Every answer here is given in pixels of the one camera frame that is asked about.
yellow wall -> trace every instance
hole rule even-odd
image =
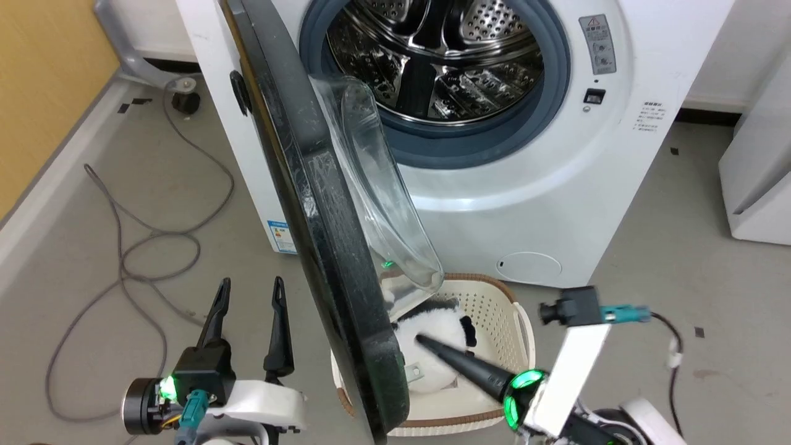
[[[0,0],[0,218],[118,65],[93,0]]]

black cable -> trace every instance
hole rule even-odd
[[[670,329],[670,332],[673,333],[673,336],[676,338],[676,349],[679,354],[684,353],[684,342],[681,338],[681,334],[679,334],[679,330],[662,314],[657,314],[656,312],[651,313],[651,317],[656,318],[657,320],[661,321],[662,324]],[[670,388],[668,391],[668,398],[670,399],[670,413],[673,415],[673,422],[676,424],[676,431],[679,433],[681,437],[684,437],[684,434],[681,432],[681,423],[679,422],[679,415],[676,412],[676,380],[679,376],[679,367],[674,367],[670,370]]]

panda plush toy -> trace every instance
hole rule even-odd
[[[415,393],[433,393],[453,384],[458,373],[416,341],[423,334],[459,350],[477,345],[472,320],[459,307],[458,299],[429,299],[407,312],[393,324],[404,365],[417,365],[423,376],[409,383]]]

gray floor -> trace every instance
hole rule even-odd
[[[154,91],[152,97],[158,97]],[[361,443],[348,428],[329,371],[327,340],[296,257],[273,253],[240,180],[217,115],[203,94],[197,115],[179,125],[225,162],[239,179],[226,211],[196,235],[198,265],[162,290],[177,305],[204,313],[223,276],[233,278],[226,336],[241,378],[261,376],[271,328],[268,295],[276,275],[290,297],[297,371],[286,379],[309,398],[311,428],[286,444]],[[682,330],[687,354],[679,380],[679,414],[689,443],[784,443],[791,432],[791,249],[729,237],[717,178],[717,160],[730,139],[727,128],[677,124],[660,150],[593,283],[605,303],[648,303]],[[669,147],[679,149],[671,155]],[[96,165],[116,198],[159,226],[185,227],[202,218],[225,190],[212,165],[178,141],[156,102],[133,105],[129,119]],[[74,174],[84,175],[79,170]],[[126,244],[146,232],[124,219]],[[0,443],[120,445],[119,420],[68,424],[56,420],[44,399],[44,370],[52,349],[79,309],[115,274],[115,235],[108,205],[83,181],[66,211],[0,300]],[[193,248],[181,241],[153,245],[131,263],[142,272],[179,268]],[[514,285],[529,314],[554,290]],[[172,367],[198,329],[167,311],[147,288],[132,284],[141,304],[163,325]],[[694,335],[703,328],[705,338]],[[549,367],[562,340],[557,327],[536,327],[540,366]],[[616,327],[585,389],[592,407],[616,405],[635,395],[668,414],[668,333],[661,325]],[[156,334],[118,291],[86,316],[55,367],[56,405],[72,416],[117,409],[128,382],[155,372],[161,346]],[[484,431],[411,443],[502,443],[504,424]],[[393,439],[393,443],[406,440]],[[164,434],[137,443],[172,443]]]

washing machine door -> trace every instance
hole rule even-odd
[[[354,419],[384,443],[409,413],[391,322],[439,288],[437,255],[368,87],[308,78],[270,0],[221,8],[240,54],[234,91],[255,121]]]

